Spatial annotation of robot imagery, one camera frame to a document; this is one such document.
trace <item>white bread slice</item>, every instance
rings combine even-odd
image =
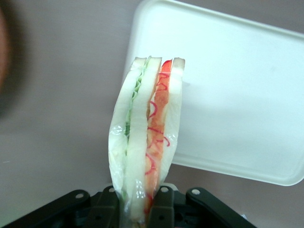
[[[167,177],[177,146],[181,117],[182,75],[184,68],[185,60],[182,58],[174,58],[169,82],[169,101],[167,104],[164,129],[164,137],[169,140],[170,146],[168,147],[166,140],[164,140],[160,184],[162,184]]]
[[[148,64],[142,77],[142,84],[131,109],[130,137],[127,147],[124,189],[130,200],[130,217],[135,221],[144,221],[144,179],[145,154],[147,149],[147,107],[154,88],[162,58],[148,58]]]
[[[128,139],[124,134],[126,117],[131,108],[131,98],[136,80],[144,71],[145,61],[146,58],[135,58],[133,61],[117,98],[109,130],[108,154],[110,173],[114,189],[119,194],[121,194],[124,181],[125,152],[128,145]]]

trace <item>white tray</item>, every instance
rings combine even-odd
[[[135,57],[186,59],[173,163],[279,185],[304,178],[304,36],[170,0],[144,1]]]

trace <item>sandwich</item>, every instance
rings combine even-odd
[[[144,226],[177,146],[185,60],[135,58],[116,101],[108,152],[125,227]]]

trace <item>wrapped sandwich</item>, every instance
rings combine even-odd
[[[135,58],[109,131],[109,164],[121,227],[144,227],[177,146],[185,60]]]

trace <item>tomato slice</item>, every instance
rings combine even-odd
[[[169,81],[172,60],[165,61],[158,73],[155,92],[150,101],[150,114],[148,115],[147,150],[145,191],[146,203],[144,212],[149,213],[152,200],[159,185],[160,165],[163,154],[163,144],[170,146],[170,142],[164,137],[166,118],[166,105],[169,101]]]

